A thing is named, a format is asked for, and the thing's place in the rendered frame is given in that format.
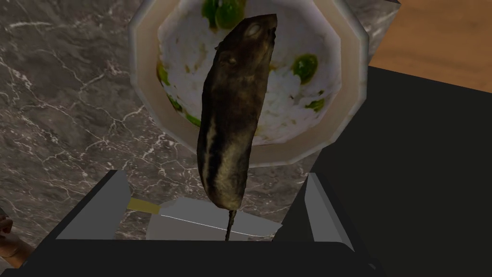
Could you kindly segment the brown rounded lump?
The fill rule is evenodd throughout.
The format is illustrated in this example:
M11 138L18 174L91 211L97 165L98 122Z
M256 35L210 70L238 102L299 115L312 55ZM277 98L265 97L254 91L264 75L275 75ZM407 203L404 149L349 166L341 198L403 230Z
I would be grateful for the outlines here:
M11 218L0 215L0 257L13 268L20 268L35 248L14 234L12 226Z

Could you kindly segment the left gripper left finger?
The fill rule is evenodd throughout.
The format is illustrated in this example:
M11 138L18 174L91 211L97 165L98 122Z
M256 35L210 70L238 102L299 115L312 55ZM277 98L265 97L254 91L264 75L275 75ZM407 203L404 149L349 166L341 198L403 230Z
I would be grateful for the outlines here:
M43 239L113 239L131 194L126 172L110 170Z

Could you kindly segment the dark overripe banana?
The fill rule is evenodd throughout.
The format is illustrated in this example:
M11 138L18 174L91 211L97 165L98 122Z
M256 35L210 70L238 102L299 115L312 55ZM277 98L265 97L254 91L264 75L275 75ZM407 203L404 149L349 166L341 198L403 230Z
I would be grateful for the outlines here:
M203 85L197 165L208 198L229 212L225 240L246 189L277 24L274 13L238 23L215 48Z

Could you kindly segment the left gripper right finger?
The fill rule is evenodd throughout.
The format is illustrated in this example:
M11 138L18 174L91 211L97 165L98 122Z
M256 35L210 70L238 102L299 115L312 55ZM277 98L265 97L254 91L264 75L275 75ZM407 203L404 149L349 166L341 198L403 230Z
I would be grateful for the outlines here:
M355 250L354 226L327 178L309 173L273 241L337 242Z

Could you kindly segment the beige bowl of rice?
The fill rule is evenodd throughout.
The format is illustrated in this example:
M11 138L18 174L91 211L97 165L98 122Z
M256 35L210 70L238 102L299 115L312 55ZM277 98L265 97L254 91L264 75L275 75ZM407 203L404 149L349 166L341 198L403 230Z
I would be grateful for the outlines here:
M335 142L366 98L369 37L346 0L144 0L131 19L131 81L164 133L196 152L215 47L244 17L276 14L251 167Z

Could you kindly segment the yellow handled knife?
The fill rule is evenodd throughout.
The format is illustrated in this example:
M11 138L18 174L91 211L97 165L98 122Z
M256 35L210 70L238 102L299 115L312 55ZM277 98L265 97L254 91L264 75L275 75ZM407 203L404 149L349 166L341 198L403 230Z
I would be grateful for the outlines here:
M147 240L225 239L229 213L208 201L181 197L157 205L131 198L127 208L151 215L146 231ZM266 238L275 234L281 226L278 222L238 212L230 240Z

